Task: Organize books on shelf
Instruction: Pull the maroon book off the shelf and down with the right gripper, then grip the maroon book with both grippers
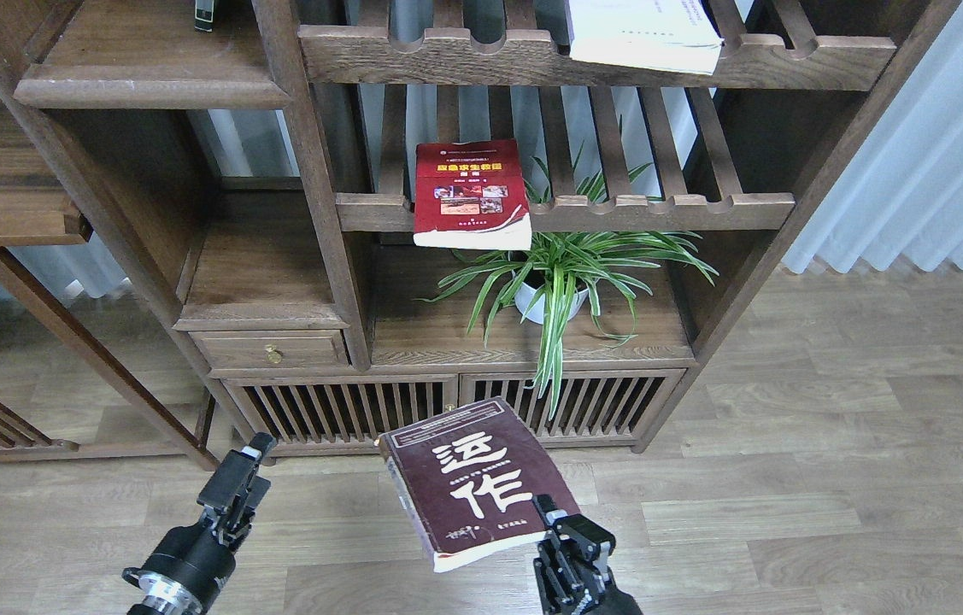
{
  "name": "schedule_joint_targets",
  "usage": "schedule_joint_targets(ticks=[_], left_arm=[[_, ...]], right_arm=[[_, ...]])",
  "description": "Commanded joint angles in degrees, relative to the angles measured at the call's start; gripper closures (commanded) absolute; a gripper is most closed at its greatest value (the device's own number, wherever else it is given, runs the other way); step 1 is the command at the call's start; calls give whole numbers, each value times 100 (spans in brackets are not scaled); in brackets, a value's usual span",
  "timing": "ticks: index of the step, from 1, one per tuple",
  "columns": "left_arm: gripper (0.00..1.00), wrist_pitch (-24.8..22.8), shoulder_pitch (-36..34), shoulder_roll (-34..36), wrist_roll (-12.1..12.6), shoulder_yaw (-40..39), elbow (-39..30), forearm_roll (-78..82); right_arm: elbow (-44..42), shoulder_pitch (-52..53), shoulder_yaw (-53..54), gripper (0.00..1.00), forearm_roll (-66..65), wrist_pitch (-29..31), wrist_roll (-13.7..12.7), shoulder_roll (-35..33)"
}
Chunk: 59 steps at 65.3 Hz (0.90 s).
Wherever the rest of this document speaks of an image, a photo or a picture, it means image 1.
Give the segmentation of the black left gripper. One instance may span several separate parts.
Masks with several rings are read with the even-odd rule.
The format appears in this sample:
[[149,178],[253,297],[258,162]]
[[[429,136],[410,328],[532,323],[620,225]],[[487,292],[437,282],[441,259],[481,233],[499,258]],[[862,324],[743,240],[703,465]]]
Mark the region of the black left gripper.
[[234,572],[235,553],[270,490],[270,480],[258,471],[275,444],[273,436],[259,432],[243,450],[228,452],[197,496],[204,511],[196,524],[169,530],[142,567],[123,569],[123,580],[145,592],[130,614],[208,612]]

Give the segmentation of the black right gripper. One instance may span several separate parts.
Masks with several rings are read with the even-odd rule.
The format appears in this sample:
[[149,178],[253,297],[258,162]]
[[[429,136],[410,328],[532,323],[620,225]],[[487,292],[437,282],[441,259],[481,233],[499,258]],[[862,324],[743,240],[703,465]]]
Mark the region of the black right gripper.
[[583,515],[568,515],[550,495],[531,499],[546,536],[533,572],[543,614],[641,614],[637,601],[614,582],[608,557],[614,534]]

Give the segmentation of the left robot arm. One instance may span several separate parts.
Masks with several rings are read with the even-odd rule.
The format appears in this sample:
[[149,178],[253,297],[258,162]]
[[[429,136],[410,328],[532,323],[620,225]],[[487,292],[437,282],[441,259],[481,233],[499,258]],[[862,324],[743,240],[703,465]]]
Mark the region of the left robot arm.
[[208,612],[270,488],[257,472],[275,443],[273,436],[257,433],[242,450],[228,452],[197,496],[204,510],[196,524],[170,529],[141,567],[123,570],[123,580],[145,592],[130,614]]

